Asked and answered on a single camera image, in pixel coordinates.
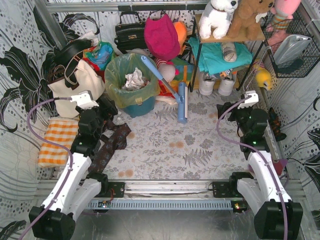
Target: gray bag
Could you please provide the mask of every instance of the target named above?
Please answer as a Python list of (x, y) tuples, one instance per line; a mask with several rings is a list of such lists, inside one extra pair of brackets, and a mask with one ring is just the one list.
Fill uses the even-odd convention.
[(311, 41), (311, 37), (304, 35), (292, 34), (288, 36), (273, 56), (275, 63), (280, 65), (297, 59)]

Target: black briefcase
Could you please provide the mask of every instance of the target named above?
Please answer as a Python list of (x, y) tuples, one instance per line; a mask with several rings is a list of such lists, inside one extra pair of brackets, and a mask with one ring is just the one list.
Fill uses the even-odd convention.
[[(135, 15), (138, 22), (122, 24), (123, 15)], [(120, 23), (115, 26), (114, 43), (121, 52), (132, 49), (147, 49), (145, 42), (145, 23), (141, 21), (136, 11), (124, 11), (120, 14)]]

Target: brown teddy bear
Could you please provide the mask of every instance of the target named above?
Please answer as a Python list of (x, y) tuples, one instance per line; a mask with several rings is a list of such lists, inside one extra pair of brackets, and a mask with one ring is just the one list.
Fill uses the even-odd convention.
[(274, 6), (274, 0), (242, 0), (235, 10), (232, 24), (228, 31), (230, 38), (239, 35), (241, 27), (246, 28), (246, 36), (254, 41), (259, 33), (260, 19)]

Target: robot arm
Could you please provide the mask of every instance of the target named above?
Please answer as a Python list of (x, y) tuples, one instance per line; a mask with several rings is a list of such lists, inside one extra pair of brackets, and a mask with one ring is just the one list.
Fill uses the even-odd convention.
[[(91, 93), (84, 91), (71, 97), (77, 103), (79, 130), (72, 146), (73, 163), (68, 158), (67, 164), (49, 196), (41, 207), (32, 207), (29, 219), (33, 222), (50, 205), (45, 214), (33, 225), (33, 235), (46, 240), (71, 239), (76, 221), (88, 203), (98, 194), (108, 192), (108, 177), (105, 174), (89, 173), (81, 187), (79, 183), (90, 167), (96, 151), (100, 147), (104, 121), (112, 119), (118, 111), (114, 102), (100, 99), (99, 104), (92, 100)], [(55, 195), (62, 188), (58, 197)]]
[[(252, 106), (258, 102), (255, 91), (246, 92), (242, 98), (247, 98), (238, 108), (231, 110), (229, 121), (235, 121), (241, 129), (240, 149), (252, 167), (256, 180), (247, 172), (234, 172), (229, 178), (229, 189), (237, 197), (245, 198), (254, 213), (255, 232), (261, 239), (284, 239), (284, 212), (280, 195), (283, 198), (287, 216), (288, 239), (298, 237), (303, 216), (300, 203), (293, 202), (282, 186), (273, 166), (269, 147), (264, 137), (268, 114)], [(227, 111), (232, 103), (217, 105), (218, 117)], [(264, 159), (251, 148), (252, 146), (263, 155)]]
[[(260, 152), (266, 158), (273, 174), (276, 176), (277, 173), (272, 165), (271, 154), (266, 151)], [(253, 213), (256, 215), (265, 202), (275, 201), (280, 203), (280, 198), (271, 174), (261, 157), (256, 152), (252, 152), (249, 155), (248, 161), (254, 171), (258, 184), (254, 179), (242, 178), (237, 182), (237, 190), (246, 199)], [(292, 201), (278, 177), (276, 181), (280, 186), (284, 202), (288, 203)]]

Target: white tote bag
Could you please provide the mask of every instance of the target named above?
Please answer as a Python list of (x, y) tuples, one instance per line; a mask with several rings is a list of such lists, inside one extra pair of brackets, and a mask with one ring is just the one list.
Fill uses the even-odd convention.
[[(91, 92), (93, 100), (95, 101), (102, 95), (105, 90), (105, 83), (86, 61), (82, 59), (79, 60), (74, 74), (78, 83), (75, 89), (65, 85), (65, 78), (54, 80), (53, 83), (48, 84), (53, 92), (54, 98), (69, 98), (85, 90)], [(76, 102), (56, 100), (55, 106), (58, 114), (62, 118), (72, 119), (79, 114), (76, 110)]]

